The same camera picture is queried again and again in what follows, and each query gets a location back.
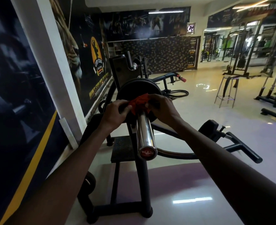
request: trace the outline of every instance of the person's left hand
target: person's left hand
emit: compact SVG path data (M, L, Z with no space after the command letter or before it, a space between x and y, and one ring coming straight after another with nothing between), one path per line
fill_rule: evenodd
M103 114L103 118L99 125L104 131L108 131L110 134L113 130L117 129L127 117L127 114L132 109L132 106L127 106L122 113L119 113L119 106L122 104L128 103L129 101L126 100L116 100L113 103L109 104L106 107L106 111Z

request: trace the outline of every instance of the forearm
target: forearm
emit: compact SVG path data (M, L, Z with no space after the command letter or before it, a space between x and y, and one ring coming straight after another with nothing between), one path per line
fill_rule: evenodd
M109 131L98 128L5 224L64 224L85 175Z
M245 224L274 221L276 184L183 120L171 126L191 147Z

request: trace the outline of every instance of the stool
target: stool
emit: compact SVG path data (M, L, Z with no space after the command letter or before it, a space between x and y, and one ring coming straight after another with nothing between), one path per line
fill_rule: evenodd
M222 86L222 82L223 82L224 79L226 79L226 82L225 82L225 84L224 84L223 94L222 94L222 95L218 95L218 94L219 94L219 91L220 91L220 88L221 88L221 86ZM236 91L235 91L235 96L234 96L234 97L231 97L231 91L232 91L233 80L236 80L236 82L235 82L235 84L234 84L234 86L233 86L233 88L235 88ZM229 95L226 95L226 90L227 90L227 88L228 88L229 82L231 82L230 92L229 92ZM234 107L235 100L236 100L236 95L237 95L237 90L238 90L238 83L239 83L239 76L235 76L235 75L233 75L233 76L224 76L224 77L222 78L222 81L221 81L221 83L220 83L220 86L219 86L219 89L218 89L218 92L217 92L217 95L216 95L216 98L215 98L215 102L214 102L214 103L216 103L217 98L220 98L220 99L221 99L219 108L221 107L222 101L224 101L224 100L227 100L228 103L229 103L230 100L233 100L232 108Z

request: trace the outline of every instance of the red cloth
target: red cloth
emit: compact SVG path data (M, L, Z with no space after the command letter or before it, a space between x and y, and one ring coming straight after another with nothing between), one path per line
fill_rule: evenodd
M131 105L132 108L132 114L136 115L137 112L145 111L149 113L151 110L145 107L145 104L148 103L148 93L145 93L144 95L140 95L137 98L131 100L129 102L129 105Z

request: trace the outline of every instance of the glossy tile floor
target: glossy tile floor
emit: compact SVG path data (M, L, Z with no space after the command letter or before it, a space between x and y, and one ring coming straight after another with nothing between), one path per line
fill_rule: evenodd
M257 74L262 67L252 67L251 74ZM186 71L182 76L187 82L169 84L171 90L185 89L189 96L174 100L174 105L182 118L196 129L207 120L213 119L219 126L227 126L263 162L254 163L243 152L234 154L276 183L276 119L260 114L261 108L276 111L271 104L253 100L260 91L266 77L241 79L234 108L223 102L219 108L214 104L217 89L222 79L222 69ZM274 78L269 79L267 89ZM128 135L123 124L112 136ZM192 152L184 141L155 131L157 147L177 152ZM220 139L221 146L230 145L227 139ZM105 144L96 155L90 172L95 175L97 186L90 195L95 205L110 203L115 164L111 164L111 147ZM95 224L242 224L239 217L223 197L198 160L175 160L157 156L148 162L151 204L154 213L151 218L143 218L138 213L100 217ZM202 198L202 201L178 203L176 200ZM140 200L140 189L134 162L121 163L117 201ZM87 224L86 216L76 200L66 224Z

